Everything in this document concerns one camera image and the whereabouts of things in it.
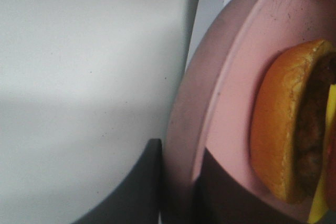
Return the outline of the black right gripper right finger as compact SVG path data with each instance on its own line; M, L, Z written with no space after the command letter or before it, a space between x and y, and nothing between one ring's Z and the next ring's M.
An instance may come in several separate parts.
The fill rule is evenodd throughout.
M205 149L193 198L193 223L306 223L310 206L274 207L247 191Z

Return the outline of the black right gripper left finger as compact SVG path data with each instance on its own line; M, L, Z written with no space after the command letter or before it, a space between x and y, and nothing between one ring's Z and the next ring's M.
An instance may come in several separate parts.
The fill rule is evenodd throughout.
M150 139L116 189L76 223L158 223L162 142Z

